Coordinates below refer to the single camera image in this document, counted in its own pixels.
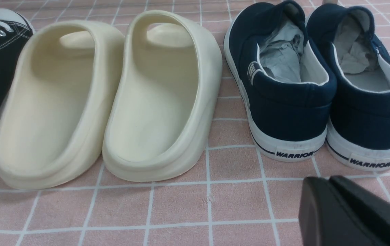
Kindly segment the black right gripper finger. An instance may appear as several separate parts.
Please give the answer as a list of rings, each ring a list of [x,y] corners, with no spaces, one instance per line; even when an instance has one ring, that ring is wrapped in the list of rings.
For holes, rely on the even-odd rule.
[[[303,179],[305,246],[390,246],[390,203],[343,176]]]

